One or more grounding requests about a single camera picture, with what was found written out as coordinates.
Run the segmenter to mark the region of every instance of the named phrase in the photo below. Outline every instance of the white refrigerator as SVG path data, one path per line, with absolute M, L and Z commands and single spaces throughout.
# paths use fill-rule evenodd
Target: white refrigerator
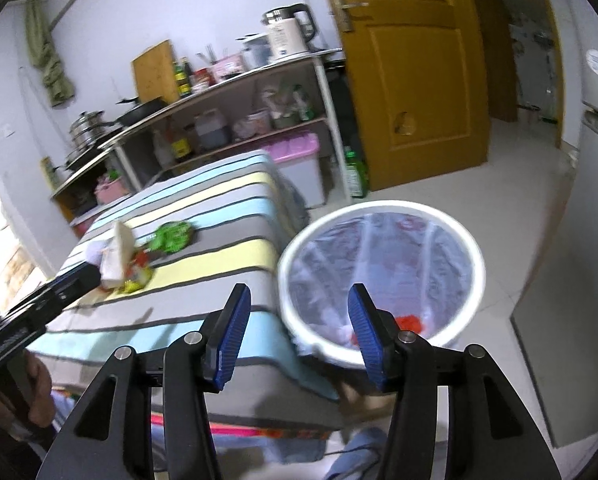
M 512 315 L 552 443 L 598 432 L 598 16 L 571 0 L 582 45 L 575 181 L 548 249 Z

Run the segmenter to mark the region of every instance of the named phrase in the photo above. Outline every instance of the tile floor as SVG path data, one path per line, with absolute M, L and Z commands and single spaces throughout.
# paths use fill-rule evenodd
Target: tile floor
M 470 170 L 372 192 L 366 200 L 397 199 L 420 202 L 456 218 L 476 238 L 486 261 L 487 285 L 479 312 L 461 336 L 460 345 L 478 342 L 498 362 L 537 426 L 548 441 L 530 375 L 512 331 L 509 316 L 518 300 L 538 248 L 569 189 L 572 171 L 566 155 L 554 147 L 552 126 L 534 131 L 516 123 L 492 121 L 489 161 Z M 313 219 L 341 206 L 329 200 Z M 440 398 L 444 392 L 440 388 Z M 440 409 L 440 425 L 447 415 Z M 564 479 L 573 478 L 598 443 L 598 435 L 561 449 L 553 456 Z M 340 449 L 339 436 L 329 450 Z M 249 450 L 221 460 L 226 478 L 320 480 L 335 457 L 321 462 L 262 465 L 261 452 Z M 444 457 L 435 464 L 433 478 L 443 478 Z

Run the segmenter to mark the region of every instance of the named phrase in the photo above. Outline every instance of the plastic bag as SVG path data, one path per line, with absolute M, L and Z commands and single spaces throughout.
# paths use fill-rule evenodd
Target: plastic bag
M 434 222 L 403 213 L 370 213 L 309 241 L 295 258 L 289 290 L 298 315 L 330 341 L 356 348 L 348 291 L 363 283 L 377 308 L 415 315 L 428 338 L 464 304 L 469 255 Z

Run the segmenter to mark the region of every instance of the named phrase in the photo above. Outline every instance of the green towel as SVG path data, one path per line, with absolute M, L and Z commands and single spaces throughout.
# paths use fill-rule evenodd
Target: green towel
M 26 39 L 32 64 L 43 72 L 50 104 L 57 106 L 70 99 L 74 95 L 74 86 L 63 73 L 41 0 L 28 0 L 26 3 Z

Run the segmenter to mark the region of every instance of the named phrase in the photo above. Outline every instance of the hand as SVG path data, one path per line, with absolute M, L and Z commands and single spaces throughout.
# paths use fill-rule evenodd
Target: hand
M 46 428 L 50 426 L 56 413 L 54 400 L 50 395 L 52 378 L 50 377 L 48 368 L 34 354 L 26 350 L 25 359 L 26 372 L 33 382 L 34 393 L 28 419 L 40 428 Z M 0 428 L 12 433 L 11 430 L 15 422 L 15 416 L 12 410 L 7 407 L 7 403 L 7 399 L 0 397 Z

